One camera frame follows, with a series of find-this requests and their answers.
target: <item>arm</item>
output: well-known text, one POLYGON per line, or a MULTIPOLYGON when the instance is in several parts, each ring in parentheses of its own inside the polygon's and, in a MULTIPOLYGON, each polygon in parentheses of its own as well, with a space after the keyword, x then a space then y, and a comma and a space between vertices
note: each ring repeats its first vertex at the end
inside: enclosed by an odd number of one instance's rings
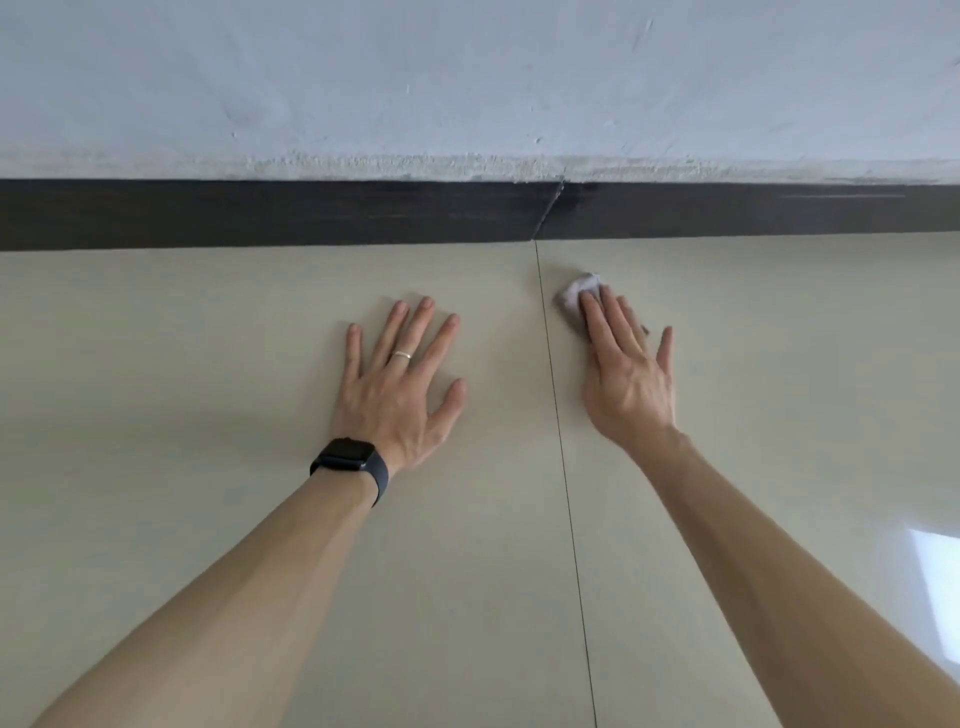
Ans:
MULTIPOLYGON (((424 299, 399 340, 414 352, 433 305, 424 299)), ((447 319, 416 366, 395 350, 398 303, 361 372, 351 326, 331 435, 372 442, 391 474, 449 433, 463 381, 426 412, 426 389, 456 335, 447 319)), ((40 716, 42 728, 277 725, 316 640, 353 538, 376 499, 366 473, 317 470, 243 541, 134 629, 40 716)))
POLYGON ((697 452, 674 425, 673 330, 652 355, 626 300, 582 298, 584 399, 648 477, 786 728, 960 726, 960 686, 697 452))

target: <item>smartwatch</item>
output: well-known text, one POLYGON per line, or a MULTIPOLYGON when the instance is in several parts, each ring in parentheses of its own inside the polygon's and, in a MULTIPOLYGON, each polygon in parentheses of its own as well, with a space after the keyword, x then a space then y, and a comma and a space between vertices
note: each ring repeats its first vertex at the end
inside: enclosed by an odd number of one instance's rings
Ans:
POLYGON ((387 464, 383 462, 383 458, 373 444, 350 440, 349 437, 332 440, 311 463, 310 474, 312 475, 318 468, 371 474, 376 481, 376 500, 373 505, 383 497, 383 492, 387 490, 387 482, 390 480, 387 464))

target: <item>forearm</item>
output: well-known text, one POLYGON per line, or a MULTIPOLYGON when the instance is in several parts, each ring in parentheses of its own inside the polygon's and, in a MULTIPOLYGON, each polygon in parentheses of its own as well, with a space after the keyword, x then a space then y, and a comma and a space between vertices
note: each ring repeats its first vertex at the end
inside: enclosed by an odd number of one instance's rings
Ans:
POLYGON ((786 728, 957 726, 960 688, 676 430, 643 464, 786 728))
POLYGON ((375 498, 365 473, 317 471, 36 726, 276 725, 375 498))

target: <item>cloth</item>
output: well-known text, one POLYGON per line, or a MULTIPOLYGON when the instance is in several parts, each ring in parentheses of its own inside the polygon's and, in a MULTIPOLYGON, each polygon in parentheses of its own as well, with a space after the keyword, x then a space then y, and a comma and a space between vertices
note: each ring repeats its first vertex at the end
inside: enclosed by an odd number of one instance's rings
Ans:
POLYGON ((560 310, 570 326, 589 341, 587 319, 584 310, 580 307, 580 294, 589 291, 600 300, 600 284, 603 281, 595 273, 584 273, 564 286, 553 298, 553 303, 560 310))

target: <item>grout line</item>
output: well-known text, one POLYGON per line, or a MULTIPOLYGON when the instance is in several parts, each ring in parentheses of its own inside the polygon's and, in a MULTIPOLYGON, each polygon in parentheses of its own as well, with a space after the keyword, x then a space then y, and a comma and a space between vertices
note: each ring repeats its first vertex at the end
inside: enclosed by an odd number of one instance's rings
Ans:
MULTIPOLYGON (((531 240, 536 241, 537 236, 540 235, 540 228, 543 227, 543 223, 546 222, 546 218, 553 211, 553 205, 557 203, 557 200, 560 199, 560 193, 564 191, 564 181, 560 180, 557 184, 557 191, 553 193, 553 198, 547 203, 546 210, 543 211, 543 215, 540 218, 540 221, 537 223, 537 226, 534 228, 534 234, 530 237, 531 240)), ((537 253, 537 270, 540 270, 540 253, 537 253)), ((543 281, 540 282, 540 297, 543 297, 543 281)))
MULTIPOLYGON (((560 192, 564 188, 564 183, 560 183, 560 189, 557 190, 557 196, 553 201, 557 201, 560 192)), ((570 519, 570 545, 573 547, 573 571, 577 576, 577 598, 580 600, 580 624, 584 628, 584 653, 587 656, 587 679, 590 684, 590 705, 593 708, 593 728, 597 728, 597 701, 593 696, 593 672, 590 669, 590 648, 587 643, 587 618, 584 617, 584 595, 580 589, 580 566, 577 564, 577 542, 573 536, 573 512, 570 510, 570 486, 566 482, 566 460, 564 458, 564 434, 560 429, 560 405, 557 403, 557 379, 553 375, 553 353, 550 351, 550 327, 546 324, 546 298, 543 296, 543 272, 540 269, 540 245, 534 238, 534 251, 537 254, 537 277, 540 280, 540 304, 543 306, 543 330, 546 332, 546 355, 550 363, 550 385, 553 387, 553 409, 557 417, 557 439, 560 441, 560 464, 564 470, 564 490, 566 491, 566 514, 570 519)))

